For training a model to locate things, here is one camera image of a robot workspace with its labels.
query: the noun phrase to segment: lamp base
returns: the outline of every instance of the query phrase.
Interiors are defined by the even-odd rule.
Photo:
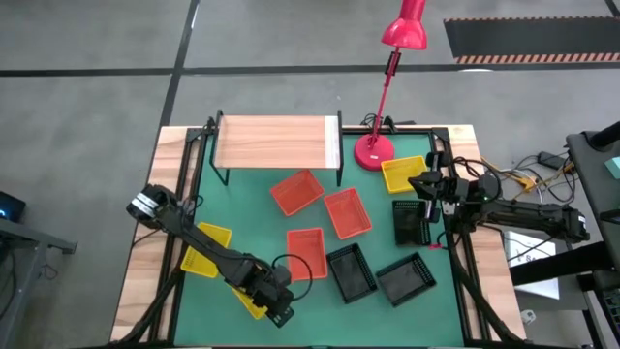
[[[357,163],[368,171],[380,171],[381,162],[394,158],[394,145],[385,137],[379,135],[372,149],[368,146],[371,135],[364,135],[357,140],[354,156]]]

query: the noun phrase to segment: red desk lamp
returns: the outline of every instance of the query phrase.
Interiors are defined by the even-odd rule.
[[[403,0],[398,18],[386,29],[381,42],[396,47],[390,54],[386,68],[384,93],[379,102],[379,111],[373,120],[372,133],[357,140],[354,156],[357,163],[369,171],[381,169],[381,162],[394,158],[394,145],[379,134],[382,122],[384,102],[388,94],[391,77],[396,75],[396,67],[400,60],[400,48],[426,49],[426,32],[422,26],[422,12],[426,0]]]

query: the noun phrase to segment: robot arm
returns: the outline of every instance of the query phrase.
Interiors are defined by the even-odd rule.
[[[429,159],[442,156],[441,153],[429,153],[427,163]],[[428,205],[435,206],[437,201],[455,205],[450,221],[454,233],[474,232],[479,224],[491,223],[543,231],[569,243],[590,239],[585,230],[585,219],[575,208],[498,199],[502,188],[495,175],[482,174],[477,180],[468,181],[459,177],[444,177],[437,169],[409,178],[409,182]],[[424,218],[436,221],[439,209],[428,207],[426,212]]]
[[[140,224],[181,238],[211,260],[226,283],[252,298],[254,305],[267,308],[267,317],[278,328],[295,314],[290,307],[294,296],[287,289],[291,284],[291,274],[285,267],[272,267],[251,254],[226,248],[207,236],[186,219],[183,207],[166,187],[147,184],[127,206],[127,211]]]

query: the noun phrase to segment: black and orange floor mat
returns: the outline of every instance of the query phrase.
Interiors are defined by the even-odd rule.
[[[553,16],[444,20],[463,64],[620,61],[620,18]]]

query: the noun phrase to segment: black basket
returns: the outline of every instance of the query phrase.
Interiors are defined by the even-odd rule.
[[[391,202],[394,216],[394,232],[397,245],[431,244],[430,228],[423,219],[426,203],[419,200],[394,200]]]
[[[379,270],[377,278],[392,306],[398,306],[437,284],[418,253]]]
[[[327,261],[345,304],[377,291],[377,283],[356,243],[329,253]]]

